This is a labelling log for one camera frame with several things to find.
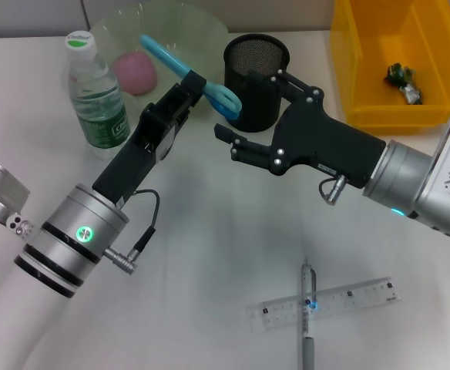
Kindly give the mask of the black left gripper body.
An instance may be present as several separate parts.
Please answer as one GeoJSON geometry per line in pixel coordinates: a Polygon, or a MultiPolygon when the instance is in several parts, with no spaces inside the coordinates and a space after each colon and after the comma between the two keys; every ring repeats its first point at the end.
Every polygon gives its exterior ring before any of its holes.
{"type": "Polygon", "coordinates": [[[150,103],[141,113],[132,136],[102,171],[92,189],[110,203],[125,203],[156,164],[156,148],[172,127],[178,109],[150,103]]]}

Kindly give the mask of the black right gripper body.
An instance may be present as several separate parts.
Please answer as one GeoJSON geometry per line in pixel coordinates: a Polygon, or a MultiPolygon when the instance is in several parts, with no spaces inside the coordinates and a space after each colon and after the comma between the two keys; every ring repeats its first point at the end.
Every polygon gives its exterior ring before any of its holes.
{"type": "Polygon", "coordinates": [[[290,104],[275,127],[269,171],[281,176],[291,167],[307,165],[326,174],[343,175],[364,188],[386,142],[329,117],[319,102],[290,104]]]}

